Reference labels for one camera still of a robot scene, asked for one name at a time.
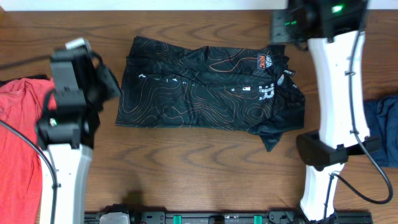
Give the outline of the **black orange-patterned shirt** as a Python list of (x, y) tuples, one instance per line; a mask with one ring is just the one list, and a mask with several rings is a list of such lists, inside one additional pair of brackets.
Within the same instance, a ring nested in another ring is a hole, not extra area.
[(304, 126), (305, 97), (288, 61), (283, 45), (186, 49), (137, 36), (116, 124), (245, 131), (271, 151), (285, 132)]

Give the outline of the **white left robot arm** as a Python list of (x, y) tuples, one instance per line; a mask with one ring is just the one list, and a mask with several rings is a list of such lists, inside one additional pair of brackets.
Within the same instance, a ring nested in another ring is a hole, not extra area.
[(109, 67), (92, 50), (58, 50), (50, 58), (54, 89), (44, 96), (35, 125), (49, 170), (42, 172), (41, 223), (83, 223), (86, 181), (99, 113), (121, 95)]

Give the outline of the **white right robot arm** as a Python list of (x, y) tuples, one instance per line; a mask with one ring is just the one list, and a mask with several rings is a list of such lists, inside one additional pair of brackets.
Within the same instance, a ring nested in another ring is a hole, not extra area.
[(369, 213), (336, 212), (333, 199), (349, 157), (379, 148), (363, 106), (361, 62), (368, 2), (289, 1), (272, 14), (270, 42), (306, 44), (317, 74), (320, 127), (300, 134), (306, 165), (296, 223), (371, 223)]

